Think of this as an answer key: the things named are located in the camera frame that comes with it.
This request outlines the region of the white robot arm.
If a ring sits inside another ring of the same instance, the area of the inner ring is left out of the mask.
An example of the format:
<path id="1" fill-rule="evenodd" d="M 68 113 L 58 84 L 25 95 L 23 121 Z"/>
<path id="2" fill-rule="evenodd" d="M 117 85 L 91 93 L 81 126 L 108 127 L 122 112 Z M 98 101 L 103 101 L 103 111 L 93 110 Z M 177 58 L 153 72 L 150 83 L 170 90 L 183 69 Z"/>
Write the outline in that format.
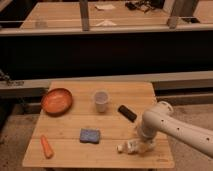
<path id="1" fill-rule="evenodd" d="M 173 112 L 173 107 L 165 101 L 146 109 L 137 126 L 140 139 L 147 142 L 162 132 L 213 158 L 213 131 L 179 121 L 172 117 Z"/>

